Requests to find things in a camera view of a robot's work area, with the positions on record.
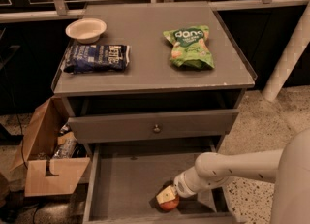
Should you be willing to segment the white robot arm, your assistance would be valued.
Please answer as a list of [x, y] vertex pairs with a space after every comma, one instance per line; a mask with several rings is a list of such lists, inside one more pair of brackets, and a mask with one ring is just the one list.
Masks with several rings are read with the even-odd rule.
[[156, 196], [159, 207], [173, 210], [189, 198], [222, 186], [232, 177], [275, 184], [270, 224], [306, 224], [310, 219], [310, 130], [298, 133], [283, 149], [237, 155], [206, 152]]

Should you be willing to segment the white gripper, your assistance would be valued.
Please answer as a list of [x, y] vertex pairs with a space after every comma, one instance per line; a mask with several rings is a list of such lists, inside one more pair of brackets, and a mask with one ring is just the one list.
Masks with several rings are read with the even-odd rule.
[[196, 173], [194, 171], [184, 171], [175, 177], [173, 185], [169, 185], [156, 195], [159, 204], [174, 201], [179, 195], [182, 198], [189, 198], [196, 194], [194, 182]]

